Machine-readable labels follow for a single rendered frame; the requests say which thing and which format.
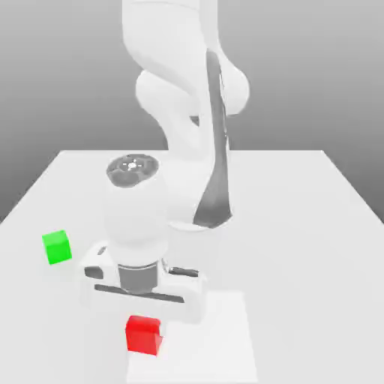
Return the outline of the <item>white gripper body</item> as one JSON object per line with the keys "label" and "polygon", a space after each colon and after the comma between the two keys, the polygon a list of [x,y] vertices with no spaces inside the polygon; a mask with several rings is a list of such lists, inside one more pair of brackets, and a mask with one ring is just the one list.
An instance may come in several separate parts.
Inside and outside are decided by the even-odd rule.
{"label": "white gripper body", "polygon": [[206,312],[204,284],[190,277],[173,275],[151,292],[132,293],[102,280],[83,277],[78,284],[79,301],[103,314],[159,319],[162,323],[198,323]]}

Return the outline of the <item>small red cube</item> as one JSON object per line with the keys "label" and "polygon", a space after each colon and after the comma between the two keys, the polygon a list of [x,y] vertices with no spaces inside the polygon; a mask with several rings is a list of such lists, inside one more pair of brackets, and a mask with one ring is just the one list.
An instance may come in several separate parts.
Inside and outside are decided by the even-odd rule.
{"label": "small red cube", "polygon": [[147,316],[132,315],[125,326],[127,350],[156,356],[161,347],[161,321]]}

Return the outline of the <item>small green cube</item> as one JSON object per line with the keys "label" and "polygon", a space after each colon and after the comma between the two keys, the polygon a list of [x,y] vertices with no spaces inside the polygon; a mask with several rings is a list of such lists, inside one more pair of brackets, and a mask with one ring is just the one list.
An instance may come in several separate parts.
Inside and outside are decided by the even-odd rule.
{"label": "small green cube", "polygon": [[42,235],[42,241],[50,265],[72,258],[70,242],[64,230]]}

